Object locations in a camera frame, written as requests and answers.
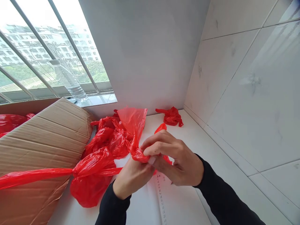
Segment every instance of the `sky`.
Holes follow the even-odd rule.
[[[16,0],[25,15],[34,26],[60,26],[48,0]],[[87,27],[87,23],[78,0],[53,0],[66,25]],[[26,26],[26,23],[14,8],[10,0],[0,1],[0,29],[6,24]]]

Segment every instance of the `plastic water bottle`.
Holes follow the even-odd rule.
[[[57,59],[49,60],[49,62],[54,66],[57,79],[66,87],[74,99],[78,102],[87,101],[87,94],[79,85],[74,74],[63,67]]]

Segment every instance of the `fingernail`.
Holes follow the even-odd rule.
[[[154,162],[155,162],[156,158],[154,156],[150,156],[149,160],[148,160],[148,163],[153,165]]]

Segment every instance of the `bottle cap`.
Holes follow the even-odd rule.
[[[60,62],[57,59],[49,60],[52,65],[60,65]]]

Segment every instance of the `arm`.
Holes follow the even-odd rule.
[[[95,225],[125,225],[131,194],[151,179],[154,170],[150,164],[130,157],[103,195]]]
[[[95,225],[126,224],[126,210],[130,205],[131,195],[124,200],[119,199],[113,192],[113,183],[109,185],[102,197]]]
[[[240,200],[231,186],[214,172],[210,164],[197,156],[203,163],[204,174],[201,183],[195,188],[202,192],[218,222],[221,225],[265,224]]]
[[[201,157],[194,154],[182,140],[162,130],[147,138],[141,150],[150,155],[148,163],[164,173],[177,186],[199,188],[212,213],[221,225],[264,224]],[[158,154],[168,155],[174,164],[168,164]]]

